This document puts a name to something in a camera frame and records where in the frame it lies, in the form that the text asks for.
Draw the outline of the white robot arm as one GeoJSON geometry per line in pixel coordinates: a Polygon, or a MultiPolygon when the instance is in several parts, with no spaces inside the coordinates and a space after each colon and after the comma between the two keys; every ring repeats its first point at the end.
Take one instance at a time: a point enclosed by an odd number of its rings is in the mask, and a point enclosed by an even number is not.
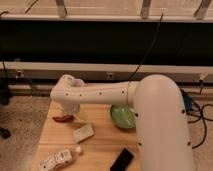
{"type": "Polygon", "coordinates": [[[140,171],[196,171],[180,88],[169,77],[152,74],[140,81],[78,86],[65,74],[50,97],[64,108],[80,104],[129,106],[134,111],[140,171]]]}

